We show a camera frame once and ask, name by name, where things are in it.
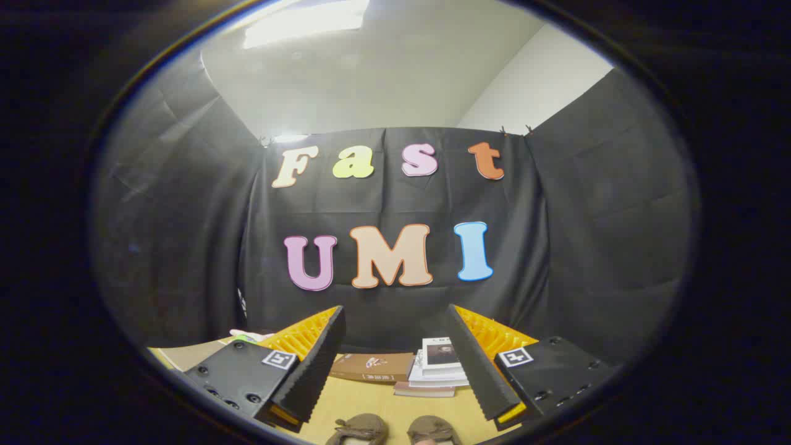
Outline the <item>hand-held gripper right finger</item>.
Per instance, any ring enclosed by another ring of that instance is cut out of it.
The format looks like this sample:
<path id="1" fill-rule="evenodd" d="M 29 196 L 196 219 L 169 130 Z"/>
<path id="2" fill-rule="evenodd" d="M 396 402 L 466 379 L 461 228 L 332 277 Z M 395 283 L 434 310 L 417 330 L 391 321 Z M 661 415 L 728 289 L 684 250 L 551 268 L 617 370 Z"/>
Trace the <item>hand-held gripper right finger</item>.
<path id="1" fill-rule="evenodd" d="M 536 340 L 453 304 L 446 327 L 483 416 L 500 431 L 568 411 L 618 371 L 562 336 Z"/>

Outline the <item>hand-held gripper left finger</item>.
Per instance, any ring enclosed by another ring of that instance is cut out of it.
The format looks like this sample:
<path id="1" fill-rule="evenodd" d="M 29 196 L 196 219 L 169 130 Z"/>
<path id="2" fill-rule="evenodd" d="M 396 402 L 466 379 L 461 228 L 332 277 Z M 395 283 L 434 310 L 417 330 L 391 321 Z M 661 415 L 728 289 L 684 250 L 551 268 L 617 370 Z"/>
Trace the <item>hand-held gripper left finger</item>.
<path id="1" fill-rule="evenodd" d="M 347 331 L 342 306 L 262 342 L 237 336 L 184 374 L 184 381 L 240 416 L 299 433 L 311 419 Z"/>

